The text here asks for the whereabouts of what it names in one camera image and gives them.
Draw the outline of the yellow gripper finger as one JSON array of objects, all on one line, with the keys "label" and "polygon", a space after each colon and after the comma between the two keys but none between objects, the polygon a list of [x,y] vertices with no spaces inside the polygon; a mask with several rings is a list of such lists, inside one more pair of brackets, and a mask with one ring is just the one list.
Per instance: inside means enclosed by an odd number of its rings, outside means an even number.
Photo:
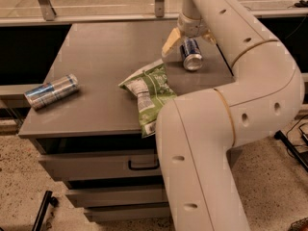
[{"label": "yellow gripper finger", "polygon": [[206,41],[208,41],[209,43],[216,45],[217,41],[215,39],[215,37],[213,36],[213,34],[211,33],[210,30],[208,30],[203,36],[203,39],[205,39]]},{"label": "yellow gripper finger", "polygon": [[163,57],[166,57],[173,51],[174,47],[180,42],[181,37],[182,37],[182,34],[178,27],[175,27],[171,30],[167,38],[167,41],[165,42],[162,48]]}]

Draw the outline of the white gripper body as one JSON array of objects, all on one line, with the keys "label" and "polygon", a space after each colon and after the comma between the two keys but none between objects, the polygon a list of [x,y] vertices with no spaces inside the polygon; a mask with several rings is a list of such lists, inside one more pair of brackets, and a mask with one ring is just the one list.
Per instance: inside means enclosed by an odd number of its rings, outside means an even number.
[{"label": "white gripper body", "polygon": [[184,38],[203,37],[209,30],[200,13],[179,13],[177,27]]}]

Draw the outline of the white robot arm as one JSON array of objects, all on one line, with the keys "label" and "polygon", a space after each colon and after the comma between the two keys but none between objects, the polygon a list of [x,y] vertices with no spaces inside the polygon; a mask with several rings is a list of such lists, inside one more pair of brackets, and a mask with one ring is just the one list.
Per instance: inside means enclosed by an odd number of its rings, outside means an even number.
[{"label": "white robot arm", "polygon": [[284,128],[304,81],[285,45],[238,0],[192,0],[234,73],[232,83],[178,96],[156,122],[176,231],[250,231],[226,153]]}]

